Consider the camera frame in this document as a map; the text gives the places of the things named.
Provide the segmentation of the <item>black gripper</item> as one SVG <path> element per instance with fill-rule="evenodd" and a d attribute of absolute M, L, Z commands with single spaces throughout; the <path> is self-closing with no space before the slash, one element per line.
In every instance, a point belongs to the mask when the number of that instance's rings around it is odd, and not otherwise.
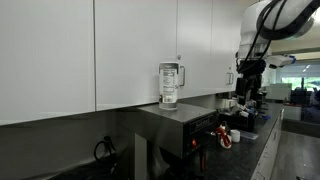
<path fill-rule="evenodd" d="M 238 103 L 244 104 L 246 99 L 246 85 L 247 81 L 251 89 L 251 99 L 255 101 L 256 107 L 260 108 L 262 104 L 262 94 L 259 92 L 262 82 L 262 73 L 266 68 L 266 62 L 264 60 L 241 60 L 237 66 L 237 72 L 242 75 L 243 78 L 238 78 L 236 83 L 236 95 L 238 97 Z"/>

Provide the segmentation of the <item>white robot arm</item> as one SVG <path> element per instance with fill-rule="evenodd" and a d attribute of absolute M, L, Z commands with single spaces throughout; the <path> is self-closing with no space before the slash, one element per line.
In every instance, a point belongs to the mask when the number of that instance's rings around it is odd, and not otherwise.
<path fill-rule="evenodd" d="M 245 10 L 236 53 L 239 104 L 246 104 L 247 93 L 251 100 L 257 100 L 266 66 L 276 69 L 296 62 L 292 55 L 272 55 L 270 44 L 306 34 L 314 24 L 313 15 L 319 7 L 320 0 L 262 0 Z"/>

